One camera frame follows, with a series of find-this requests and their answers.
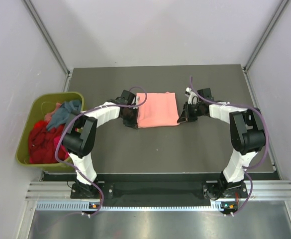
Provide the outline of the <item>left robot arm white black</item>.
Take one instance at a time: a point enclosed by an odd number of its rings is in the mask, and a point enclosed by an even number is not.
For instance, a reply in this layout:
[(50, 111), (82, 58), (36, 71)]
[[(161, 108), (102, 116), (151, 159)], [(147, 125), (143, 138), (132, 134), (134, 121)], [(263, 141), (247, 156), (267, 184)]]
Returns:
[(71, 186), (72, 199), (92, 199), (101, 195), (95, 182), (97, 173), (91, 156), (97, 128), (111, 120), (121, 118), (125, 126), (137, 129), (139, 103), (140, 98), (136, 94), (124, 90), (120, 97), (94, 109), (70, 113), (61, 144), (71, 158), (77, 174)]

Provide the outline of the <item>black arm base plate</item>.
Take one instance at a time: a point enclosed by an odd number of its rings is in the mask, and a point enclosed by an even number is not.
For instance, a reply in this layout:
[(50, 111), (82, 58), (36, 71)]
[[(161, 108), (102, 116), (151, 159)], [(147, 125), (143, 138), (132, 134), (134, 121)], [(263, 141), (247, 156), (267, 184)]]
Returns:
[(198, 199), (245, 199), (248, 196), (245, 183), (238, 187), (223, 191), (216, 182), (207, 181), (129, 181), (111, 182), (95, 181), (104, 194), (105, 199), (120, 198), (126, 195), (190, 195)]

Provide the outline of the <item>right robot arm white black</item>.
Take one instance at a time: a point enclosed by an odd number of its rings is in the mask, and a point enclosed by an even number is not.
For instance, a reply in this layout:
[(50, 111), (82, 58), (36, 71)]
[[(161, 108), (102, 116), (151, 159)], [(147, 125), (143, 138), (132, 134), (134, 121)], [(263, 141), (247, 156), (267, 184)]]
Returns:
[(211, 200), (232, 197), (243, 187), (245, 171), (266, 144), (260, 116), (251, 109), (234, 107), (227, 102), (214, 102), (210, 88), (194, 91), (186, 88), (188, 100), (177, 123), (195, 122), (207, 116), (229, 124), (233, 152), (216, 184), (205, 185), (204, 194)]

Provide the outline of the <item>salmon pink t shirt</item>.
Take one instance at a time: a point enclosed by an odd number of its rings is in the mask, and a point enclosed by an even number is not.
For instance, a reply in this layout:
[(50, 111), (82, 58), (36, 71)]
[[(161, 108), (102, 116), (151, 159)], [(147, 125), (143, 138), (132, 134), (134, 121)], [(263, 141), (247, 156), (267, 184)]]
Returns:
[(139, 128), (177, 126), (178, 119), (175, 93), (147, 93), (145, 103), (139, 107), (137, 124)]

